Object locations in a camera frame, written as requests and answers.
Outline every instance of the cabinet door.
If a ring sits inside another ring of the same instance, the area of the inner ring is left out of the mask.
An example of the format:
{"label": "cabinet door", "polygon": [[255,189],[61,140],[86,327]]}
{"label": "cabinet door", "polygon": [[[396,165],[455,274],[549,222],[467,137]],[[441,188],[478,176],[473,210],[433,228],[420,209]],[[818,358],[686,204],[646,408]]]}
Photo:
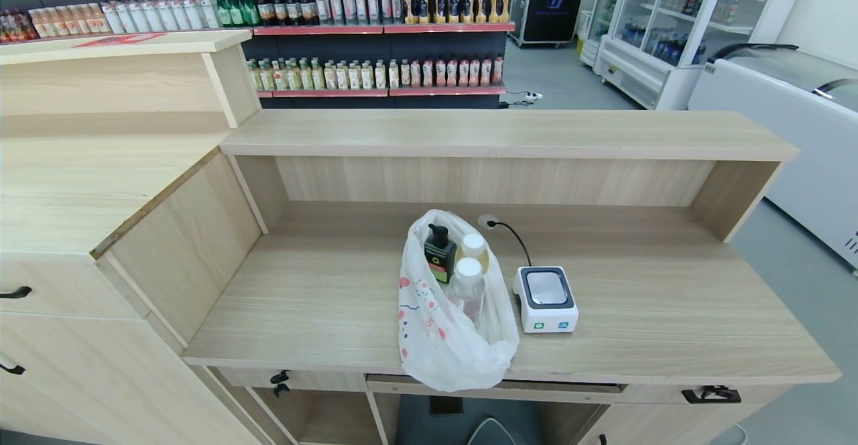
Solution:
{"label": "cabinet door", "polygon": [[708,445],[763,404],[611,405],[578,442],[600,445]]}
{"label": "cabinet door", "polygon": [[106,436],[49,393],[34,387],[32,377],[0,371],[0,428],[76,442],[107,443]]}
{"label": "cabinet door", "polygon": [[[24,366],[22,377],[107,443],[259,443],[144,320],[4,313],[0,333],[3,356]],[[62,424],[46,427],[74,438]]]}

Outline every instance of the refrigerator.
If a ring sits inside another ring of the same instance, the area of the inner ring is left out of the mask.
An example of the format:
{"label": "refrigerator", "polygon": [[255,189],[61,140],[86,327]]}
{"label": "refrigerator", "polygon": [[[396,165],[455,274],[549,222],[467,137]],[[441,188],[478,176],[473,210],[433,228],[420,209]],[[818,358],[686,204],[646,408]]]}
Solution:
{"label": "refrigerator", "polygon": [[645,109],[686,109],[708,57],[775,42],[795,1],[619,0],[593,70]]}
{"label": "refrigerator", "polygon": [[799,147],[766,198],[858,269],[858,70],[793,45],[734,45],[706,64],[688,108],[735,110]]}
{"label": "refrigerator", "polygon": [[595,0],[595,4],[588,11],[589,26],[583,31],[583,49],[581,51],[581,62],[587,66],[593,66],[595,56],[599,53],[601,37],[606,35],[611,27],[613,10],[617,6],[617,0]]}

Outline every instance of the white wall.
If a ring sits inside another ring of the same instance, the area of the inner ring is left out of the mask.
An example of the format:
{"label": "white wall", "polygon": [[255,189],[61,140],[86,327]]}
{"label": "white wall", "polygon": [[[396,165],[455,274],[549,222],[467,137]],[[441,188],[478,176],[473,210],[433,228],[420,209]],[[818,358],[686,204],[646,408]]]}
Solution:
{"label": "white wall", "polygon": [[858,68],[858,0],[796,0],[778,42]]}

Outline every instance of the white bottle cap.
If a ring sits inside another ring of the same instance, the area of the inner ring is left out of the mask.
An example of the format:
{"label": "white bottle cap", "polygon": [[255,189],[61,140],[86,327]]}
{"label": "white bottle cap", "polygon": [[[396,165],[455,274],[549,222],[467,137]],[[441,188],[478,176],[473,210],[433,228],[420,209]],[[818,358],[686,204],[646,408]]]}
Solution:
{"label": "white bottle cap", "polygon": [[462,252],[465,257],[477,257],[485,250],[485,239],[479,234],[466,234],[462,238]]}
{"label": "white bottle cap", "polygon": [[482,265],[480,261],[471,257],[463,257],[456,262],[454,274],[463,284],[476,284],[482,277]]}

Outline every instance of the drawer handle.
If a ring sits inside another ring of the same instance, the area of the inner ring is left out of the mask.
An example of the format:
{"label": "drawer handle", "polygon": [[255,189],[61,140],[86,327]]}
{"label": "drawer handle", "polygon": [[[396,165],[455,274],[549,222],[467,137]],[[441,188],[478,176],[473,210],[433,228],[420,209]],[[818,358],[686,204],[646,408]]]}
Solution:
{"label": "drawer handle", "polygon": [[13,292],[0,293],[0,299],[21,299],[26,298],[28,294],[33,292],[30,286],[21,286]]}
{"label": "drawer handle", "polygon": [[0,368],[4,369],[6,373],[10,373],[12,375],[23,375],[24,371],[27,371],[27,369],[25,369],[24,366],[21,365],[15,366],[15,368],[6,368],[3,363],[0,363]]}
{"label": "drawer handle", "polygon": [[694,390],[682,390],[682,396],[692,405],[700,403],[741,403],[742,397],[739,390],[731,390],[721,385],[707,385],[702,388],[700,396]]}

